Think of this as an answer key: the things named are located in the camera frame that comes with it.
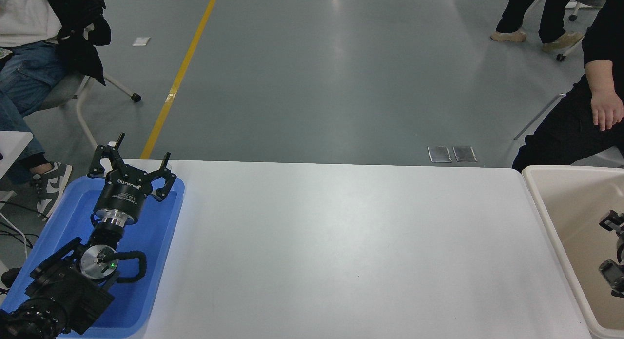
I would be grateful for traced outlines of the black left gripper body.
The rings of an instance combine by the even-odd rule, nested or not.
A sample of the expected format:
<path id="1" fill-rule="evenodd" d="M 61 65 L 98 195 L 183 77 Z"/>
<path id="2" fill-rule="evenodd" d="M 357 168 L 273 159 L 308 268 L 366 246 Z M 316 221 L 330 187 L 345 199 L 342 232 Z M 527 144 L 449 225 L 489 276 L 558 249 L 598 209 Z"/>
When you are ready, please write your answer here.
<path id="1" fill-rule="evenodd" d="M 105 185 L 94 207 L 96 216 L 105 211 L 118 210 L 130 217 L 139 217 L 152 191 L 152 184 L 145 178 L 147 172 L 127 166 L 127 170 L 115 169 L 106 174 Z"/>

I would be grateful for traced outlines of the person's hand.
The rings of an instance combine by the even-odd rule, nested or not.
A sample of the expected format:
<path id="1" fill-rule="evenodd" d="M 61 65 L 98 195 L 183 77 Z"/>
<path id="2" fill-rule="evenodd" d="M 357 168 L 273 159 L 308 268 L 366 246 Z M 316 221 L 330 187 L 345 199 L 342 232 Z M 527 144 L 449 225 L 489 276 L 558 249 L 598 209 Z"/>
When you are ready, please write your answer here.
<path id="1" fill-rule="evenodd" d="M 610 130 L 622 122 L 623 101 L 614 89 L 591 90 L 590 106 L 593 124 L 600 131 Z"/>

